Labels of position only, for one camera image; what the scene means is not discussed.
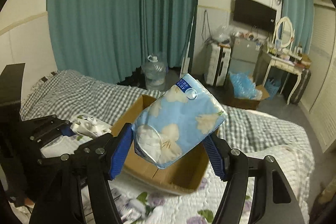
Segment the white black suitcase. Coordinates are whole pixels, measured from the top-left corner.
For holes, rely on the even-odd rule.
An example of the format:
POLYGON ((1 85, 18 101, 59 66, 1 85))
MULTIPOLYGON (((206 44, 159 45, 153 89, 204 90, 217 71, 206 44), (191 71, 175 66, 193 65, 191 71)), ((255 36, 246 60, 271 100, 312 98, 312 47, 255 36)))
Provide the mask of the white black suitcase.
POLYGON ((230 62, 231 48, 211 43, 206 47, 205 82, 211 86, 223 86, 230 62))

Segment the white dressing table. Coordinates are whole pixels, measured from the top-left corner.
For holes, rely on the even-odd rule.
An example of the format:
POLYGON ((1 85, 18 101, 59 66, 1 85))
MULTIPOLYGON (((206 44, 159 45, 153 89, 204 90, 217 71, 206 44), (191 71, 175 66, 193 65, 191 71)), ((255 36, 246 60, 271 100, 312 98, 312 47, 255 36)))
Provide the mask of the white dressing table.
MULTIPOLYGON (((303 68, 296 66, 291 61, 284 60, 284 59, 278 58, 274 55, 271 55, 270 53, 267 53, 266 51, 261 52, 261 59, 268 64, 267 69, 266 69, 266 73, 265 73, 265 76, 264 76, 263 82, 262 82, 263 86, 265 86, 265 83, 267 81, 267 78, 268 78, 271 67, 275 67, 275 68, 280 69, 284 72, 287 72, 288 73, 287 77, 286 77, 287 79, 289 78, 289 74, 297 76, 296 83, 295 83, 294 87, 292 88, 292 90, 291 90, 291 92, 288 96, 287 102, 286 102, 286 104, 289 105, 290 104, 290 99, 293 96, 295 90, 298 88, 299 83, 301 81, 303 68)), ((286 83, 288 81, 287 79, 285 80, 285 82, 282 86, 281 92, 283 91, 284 86, 286 85, 286 83)))

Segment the blue floral tissue pack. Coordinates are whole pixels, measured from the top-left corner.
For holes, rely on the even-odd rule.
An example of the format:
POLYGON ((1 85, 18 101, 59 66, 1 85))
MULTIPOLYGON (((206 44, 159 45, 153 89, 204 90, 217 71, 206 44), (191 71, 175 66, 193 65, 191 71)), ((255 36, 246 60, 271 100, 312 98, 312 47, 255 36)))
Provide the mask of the blue floral tissue pack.
POLYGON ((135 120, 135 152, 165 169, 214 133, 227 117, 217 99, 186 74, 135 120))

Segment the white floral quilt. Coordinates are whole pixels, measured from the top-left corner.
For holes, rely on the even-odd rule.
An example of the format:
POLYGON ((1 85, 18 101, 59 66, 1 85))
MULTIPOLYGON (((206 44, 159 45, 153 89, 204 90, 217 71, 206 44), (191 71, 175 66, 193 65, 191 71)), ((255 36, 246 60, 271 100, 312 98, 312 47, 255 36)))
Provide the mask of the white floral quilt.
MULTIPOLYGON (((314 157, 305 134, 277 136, 274 140, 269 137, 228 138, 228 143, 247 156, 258 159, 274 156, 294 192, 303 221, 309 222, 307 199, 314 157)), ((122 171, 109 182, 113 196, 126 200, 140 198, 146 206, 157 208, 154 216, 147 217, 143 223, 209 223, 215 216, 226 183, 215 175, 208 160, 201 159, 200 152, 191 159, 184 156, 181 160, 186 161, 187 166, 195 163, 196 167, 192 168, 191 178, 187 178, 181 170, 175 174, 186 184, 195 182, 195 186, 179 184, 174 190, 166 190, 163 186, 155 186, 122 171)))

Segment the clear water jug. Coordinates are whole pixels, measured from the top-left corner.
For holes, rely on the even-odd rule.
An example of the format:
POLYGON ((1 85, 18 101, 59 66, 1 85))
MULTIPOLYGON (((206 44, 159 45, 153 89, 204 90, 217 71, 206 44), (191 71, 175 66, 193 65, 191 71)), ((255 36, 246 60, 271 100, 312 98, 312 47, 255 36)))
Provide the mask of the clear water jug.
POLYGON ((145 85, 148 90, 163 91, 165 89, 166 65, 157 55, 149 55, 141 66, 145 75, 145 85))

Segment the brown cardboard box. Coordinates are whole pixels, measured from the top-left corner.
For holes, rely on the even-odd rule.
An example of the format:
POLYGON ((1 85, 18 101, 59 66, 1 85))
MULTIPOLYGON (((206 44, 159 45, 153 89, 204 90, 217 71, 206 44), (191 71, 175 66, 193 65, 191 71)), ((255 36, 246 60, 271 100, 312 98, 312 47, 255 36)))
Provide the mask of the brown cardboard box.
MULTIPOLYGON (((151 96, 141 95, 112 126, 112 135, 117 136, 126 123, 131 124, 132 129, 132 125, 134 124, 139 114, 141 114, 141 112, 149 107, 155 100, 156 99, 151 96)), ((191 159, 192 156, 194 156, 197 152, 200 152, 202 160, 208 160, 205 149, 202 147, 201 142, 190 152, 185 154, 185 156, 188 159, 191 159)), ((187 176, 187 178, 191 178, 193 174, 192 168, 196 167, 195 163, 191 163, 190 166, 187 166, 187 162, 181 160, 183 157, 181 157, 171 166, 168 166, 165 169, 159 169, 151 162, 148 162, 136 154, 133 142, 130 151, 128 152, 123 169, 139 180, 152 182, 155 186, 163 186, 166 190, 174 190, 178 188, 179 184, 182 184, 183 186, 195 186, 195 182, 189 182, 186 184, 175 174, 177 170, 181 170, 182 173, 187 176)))

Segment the small grey fridge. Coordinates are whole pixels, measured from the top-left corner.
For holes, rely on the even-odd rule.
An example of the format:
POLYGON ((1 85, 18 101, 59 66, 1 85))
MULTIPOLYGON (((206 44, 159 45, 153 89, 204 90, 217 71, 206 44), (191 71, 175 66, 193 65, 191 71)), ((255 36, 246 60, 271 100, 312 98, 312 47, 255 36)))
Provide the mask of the small grey fridge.
POLYGON ((232 36, 231 57, 228 71, 244 73, 252 77, 259 57, 260 47, 256 42, 232 36))

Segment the white oval vanity mirror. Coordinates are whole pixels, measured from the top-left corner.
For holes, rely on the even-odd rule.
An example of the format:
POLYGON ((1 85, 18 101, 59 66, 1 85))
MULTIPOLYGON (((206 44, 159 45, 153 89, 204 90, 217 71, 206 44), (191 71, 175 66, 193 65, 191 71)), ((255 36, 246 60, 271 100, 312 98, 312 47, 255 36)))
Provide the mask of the white oval vanity mirror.
POLYGON ((277 50, 289 48, 294 41, 294 28, 288 16, 282 17, 276 24, 273 43, 277 50))

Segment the large teal curtain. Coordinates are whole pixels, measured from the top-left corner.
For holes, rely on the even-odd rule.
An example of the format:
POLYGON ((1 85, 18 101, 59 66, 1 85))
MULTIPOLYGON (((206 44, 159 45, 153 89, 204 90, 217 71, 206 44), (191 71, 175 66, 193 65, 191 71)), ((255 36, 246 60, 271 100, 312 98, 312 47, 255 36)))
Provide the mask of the large teal curtain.
POLYGON ((108 83, 152 53, 179 67, 198 0, 47 0, 56 65, 108 83))

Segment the blue waste basket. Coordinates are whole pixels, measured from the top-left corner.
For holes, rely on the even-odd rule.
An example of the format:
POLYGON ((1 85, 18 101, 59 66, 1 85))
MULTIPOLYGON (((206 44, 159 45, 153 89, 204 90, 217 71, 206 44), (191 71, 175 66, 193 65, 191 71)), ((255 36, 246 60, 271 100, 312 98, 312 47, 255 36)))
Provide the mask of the blue waste basket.
POLYGON ((269 94, 268 100, 272 100, 275 95, 277 94, 279 88, 281 85, 281 81, 279 79, 267 79, 264 88, 266 89, 266 91, 269 94))

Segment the white soft item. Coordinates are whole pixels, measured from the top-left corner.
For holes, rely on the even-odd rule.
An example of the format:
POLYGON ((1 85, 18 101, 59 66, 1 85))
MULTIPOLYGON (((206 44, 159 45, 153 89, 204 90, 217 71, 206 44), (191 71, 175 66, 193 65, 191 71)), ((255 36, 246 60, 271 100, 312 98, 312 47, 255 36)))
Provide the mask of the white soft item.
POLYGON ((95 139, 104 134, 111 134, 111 125, 86 113, 76 114, 71 117, 71 130, 81 136, 95 139))

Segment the black wall television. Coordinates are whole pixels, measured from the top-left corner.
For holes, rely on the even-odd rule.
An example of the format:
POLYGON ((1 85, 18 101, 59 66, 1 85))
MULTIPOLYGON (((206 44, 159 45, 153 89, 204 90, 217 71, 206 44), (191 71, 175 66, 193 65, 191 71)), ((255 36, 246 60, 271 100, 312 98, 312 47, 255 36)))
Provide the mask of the black wall television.
POLYGON ((233 21, 273 32, 277 11, 253 0, 235 0, 233 21))

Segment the white leaning pole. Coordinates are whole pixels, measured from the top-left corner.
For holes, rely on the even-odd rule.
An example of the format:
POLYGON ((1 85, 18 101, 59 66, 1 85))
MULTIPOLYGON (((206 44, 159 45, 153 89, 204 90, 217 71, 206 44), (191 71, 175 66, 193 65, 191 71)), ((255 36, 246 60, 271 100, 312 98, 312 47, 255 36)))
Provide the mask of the white leaning pole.
POLYGON ((190 62, 190 57, 189 57, 189 51, 190 51, 190 44, 191 44, 191 37, 193 34, 193 28, 194 28, 194 21, 195 21, 195 11, 196 11, 197 7, 194 7, 193 9, 193 16, 192 16, 192 20, 191 20, 191 24, 190 24, 190 30, 189 30, 189 34, 187 36, 188 40, 187 40, 187 48, 185 51, 185 55, 182 59, 182 66, 181 66, 181 71, 179 74, 179 78, 181 79, 185 74, 188 73, 189 70, 189 62, 190 62))

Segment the right teal curtain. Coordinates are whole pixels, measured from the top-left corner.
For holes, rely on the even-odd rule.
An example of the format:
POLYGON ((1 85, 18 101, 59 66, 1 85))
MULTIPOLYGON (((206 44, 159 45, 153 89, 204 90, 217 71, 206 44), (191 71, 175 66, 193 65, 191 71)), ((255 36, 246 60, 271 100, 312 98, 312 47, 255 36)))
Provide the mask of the right teal curtain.
POLYGON ((294 29, 294 46, 309 53, 314 19, 313 0, 282 0, 282 16, 287 16, 294 29))

